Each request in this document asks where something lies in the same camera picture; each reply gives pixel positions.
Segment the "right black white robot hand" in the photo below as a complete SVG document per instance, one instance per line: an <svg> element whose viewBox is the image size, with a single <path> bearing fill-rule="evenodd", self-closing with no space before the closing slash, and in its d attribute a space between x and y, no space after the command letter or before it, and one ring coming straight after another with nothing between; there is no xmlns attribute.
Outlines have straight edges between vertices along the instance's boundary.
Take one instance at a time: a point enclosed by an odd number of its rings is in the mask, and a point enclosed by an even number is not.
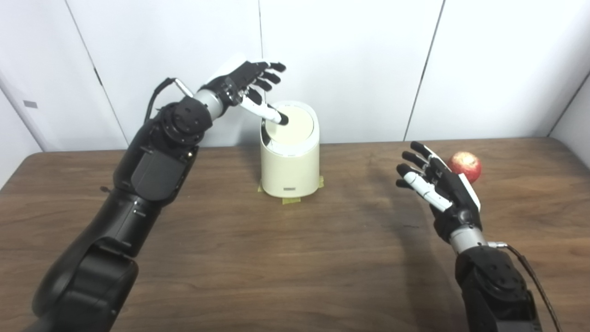
<svg viewBox="0 0 590 332"><path fill-rule="evenodd" d="M466 176L452 172L426 145L412 141L410 148L402 153L406 162L396 167L401 178L395 184L428 202L437 235L450 243L453 232L462 227L482 231L480 200Z"/></svg>

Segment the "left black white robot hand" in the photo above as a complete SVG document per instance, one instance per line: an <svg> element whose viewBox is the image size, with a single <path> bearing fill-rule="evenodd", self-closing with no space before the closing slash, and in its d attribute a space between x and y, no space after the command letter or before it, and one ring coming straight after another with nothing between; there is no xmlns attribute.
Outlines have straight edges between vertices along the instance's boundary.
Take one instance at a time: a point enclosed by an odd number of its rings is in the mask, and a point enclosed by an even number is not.
<svg viewBox="0 0 590 332"><path fill-rule="evenodd" d="M201 86L194 98L201 103L214 101L208 107L213 120L223 116L230 107L242 107L263 120L285 126L289 123L288 116L266 103L255 90L258 87L269 92L282 81L277 74L285 70L286 65L280 62L243 61L228 73L223 73Z"/></svg>

